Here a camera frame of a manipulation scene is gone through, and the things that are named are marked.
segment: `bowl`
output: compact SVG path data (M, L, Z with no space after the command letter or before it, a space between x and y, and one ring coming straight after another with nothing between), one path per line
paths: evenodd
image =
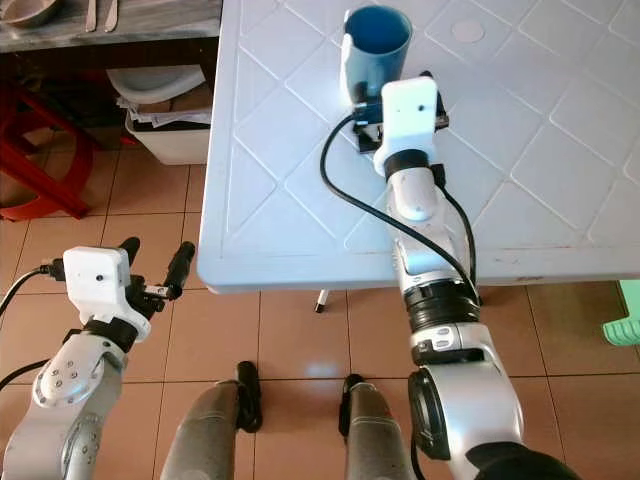
M9 0L0 16L0 25L33 28L42 25L58 10L63 0Z

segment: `black cable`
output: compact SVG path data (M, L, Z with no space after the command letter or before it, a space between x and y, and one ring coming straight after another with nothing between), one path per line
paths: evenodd
M24 282L29 280L31 277L35 277L36 275L40 275L44 273L47 273L45 271L45 268L38 267L36 269L31 270L30 272L25 273L18 280L16 280L14 284L11 285L11 288L9 288L9 290L7 291L7 294L4 296L4 298L2 299L2 302L0 303L0 315L2 315L4 311L7 309L7 306L9 306L9 302L11 302L11 299L16 294L16 292L20 290L20 287Z
M451 206L458 212L460 219L462 220L462 224L464 225L464 233L467 237L467 243L469 244L469 278L476 284L476 240L473 236L473 230L471 228L471 222L469 222L469 217L467 217L467 213L462 208L455 198L451 196L451 194L447 191L446 188L440 188L442 193L444 194L444 198L451 204Z
M416 447L416 436L413 431L411 431L411 467L413 468L413 474L416 477L416 480L427 480L422 474L422 469L420 468L420 462L418 462L418 448Z
M7 291L7 294L5 295L5 297L2 299L2 302L0 303L0 315L2 315L4 311L7 309L7 307L9 306L9 303L11 302L11 299L13 299L16 292L20 290L20 287L24 284L24 282L29 280L31 277L35 277L36 275L41 275L45 273L48 273L48 267L46 265L42 265L38 268L34 268L30 272L25 273L18 280L16 280L13 283L13 285L11 285L11 288L9 288L9 290ZM25 365L24 367L20 367L17 370L14 370L9 375L7 375L2 380L0 380L0 391L4 387L9 385L9 383L11 383L13 379L18 378L20 375L24 375L25 373L30 372L31 370L35 370L36 368L41 368L48 361L49 361L48 359L40 360L39 362L31 363L29 365Z
M449 252L447 252L445 249L440 247L434 241L429 240L424 235L416 232L413 228L405 225L402 222L399 222L395 218L385 214L384 212L381 212L377 208L367 205L363 201L358 200L357 198L352 197L348 193L340 190L337 186L335 186L331 182L331 180L327 175L327 168L326 168L327 153L329 152L329 147L331 147L333 140L335 139L336 135L338 135L340 130L342 130L346 124L348 124L350 121L354 119L355 119L354 115L348 115L347 117L343 118L340 121L340 123L338 123L338 125L336 125L335 128L331 131L331 133L329 134L329 137L327 138L327 141L324 144L324 147L322 148L322 154L320 155L320 176L322 177L322 181L324 182L324 184L329 188L329 190L331 190L334 194L336 194L338 197L342 198L346 202L350 203L355 207L358 207L361 210L364 210L370 215L373 215L374 217L376 217L377 219L382 220L383 222L391 225L392 227L397 228L401 232L409 235L414 240L422 243L423 245L425 245L426 247L430 248L431 250L436 252L438 255L440 255L449 265L451 265L451 267L453 267L453 269L458 273L458 275L460 275L460 278L462 278L462 281L464 282L467 289L469 290L469 293L471 294L475 302L478 303L479 297L478 297L478 292L476 291L475 285L467 275L467 272L464 271L464 267L462 267L462 265L460 265L460 263L455 258L453 258L453 256L451 256Z
M20 375L24 375L25 373L30 372L31 370L35 370L36 368L42 368L48 361L49 359L47 358L46 360L40 360L39 362L30 363L29 365L25 365L24 367L20 367L17 370L14 370L9 375L0 380L0 391L2 391L4 387L9 385Z

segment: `grey countertop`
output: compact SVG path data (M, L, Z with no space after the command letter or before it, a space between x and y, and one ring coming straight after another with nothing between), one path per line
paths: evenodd
M0 53L220 34L222 0L119 0L118 25L111 33L104 32L104 22L112 0L97 0L98 27L90 33L84 31L88 0L62 1L56 15L40 27L1 25Z

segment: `white bin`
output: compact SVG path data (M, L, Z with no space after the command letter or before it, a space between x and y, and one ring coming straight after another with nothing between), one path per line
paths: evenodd
M138 132L134 130L129 114L127 114L125 127L131 135L140 140L165 165L207 163L210 128Z

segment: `tiled floor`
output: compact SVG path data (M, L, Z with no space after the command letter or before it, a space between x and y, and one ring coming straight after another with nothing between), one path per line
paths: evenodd
M82 221L62 213L0 223L0 289L13 278L84 244L142 239L134 271L163 277L181 240L197 241L201 166L167 167L140 148L118 149L117 132L97 132L110 147L96 159ZM36 161L64 173L72 144L41 132ZM18 193L5 180L0 197ZM263 429L239 434L236 478L342 478L345 451L336 428L341 378L359 372L386 395L405 436L406 377L412 370L408 322L398 292L333 292L322 316L315 292L214 296L192 275L188 291L153 319L149 340L130 358L122 397L109 417L98 479L158 479L175 428L212 381L239 360L258 362L265 379ZM63 286L29 282L0 329L0 376L51 355L77 314ZM565 459L585 480L640 478L640 352L609 346L603 322L624 316L613 283L483 289L490 326L524 408L525 438ZM0 394L0 451L24 414L32 376ZM430 479L451 478L423 460Z

